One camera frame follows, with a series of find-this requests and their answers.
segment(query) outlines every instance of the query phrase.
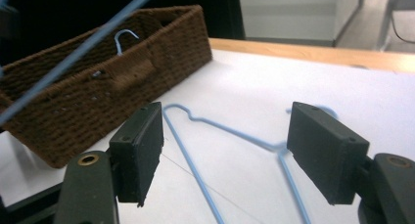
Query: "hanger hook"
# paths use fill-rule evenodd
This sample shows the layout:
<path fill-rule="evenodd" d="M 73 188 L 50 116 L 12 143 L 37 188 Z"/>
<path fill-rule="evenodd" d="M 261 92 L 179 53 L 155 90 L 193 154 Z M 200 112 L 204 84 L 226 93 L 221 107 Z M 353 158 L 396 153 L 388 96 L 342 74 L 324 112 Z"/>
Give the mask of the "hanger hook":
<path fill-rule="evenodd" d="M 136 35 L 133 31 L 131 31 L 130 29 L 123 29 L 120 30 L 119 32 L 117 32 L 114 36 L 114 40 L 115 40 L 115 45 L 116 45 L 116 54 L 118 56 L 122 55 L 122 50 L 121 50 L 121 45 L 119 44 L 118 38 L 120 35 L 122 35 L 124 32 L 129 32 L 131 35 L 133 35 L 135 38 L 140 39 L 140 37 L 138 37 L 138 35 Z"/>

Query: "black plastic bracket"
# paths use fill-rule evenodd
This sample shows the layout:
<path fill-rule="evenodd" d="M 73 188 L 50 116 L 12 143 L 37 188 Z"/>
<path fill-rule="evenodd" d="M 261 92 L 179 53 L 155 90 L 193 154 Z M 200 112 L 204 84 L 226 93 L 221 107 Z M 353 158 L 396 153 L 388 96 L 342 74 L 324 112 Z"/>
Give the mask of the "black plastic bracket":
<path fill-rule="evenodd" d="M 64 181 L 54 223 L 118 223 L 106 153 L 94 151 L 73 158 Z"/>
<path fill-rule="evenodd" d="M 366 159 L 368 141 L 324 111 L 294 102 L 287 148 L 328 203 L 353 202 L 353 172 Z"/>
<path fill-rule="evenodd" d="M 138 110 L 110 140 L 111 160 L 119 166 L 118 200 L 144 205 L 152 183 L 164 137 L 161 104 Z"/>
<path fill-rule="evenodd" d="M 377 154 L 360 176 L 361 224 L 415 223 L 415 162 L 406 157 Z"/>
<path fill-rule="evenodd" d="M 0 203 L 0 223 L 52 223 L 61 187 L 55 185 L 8 207 Z"/>

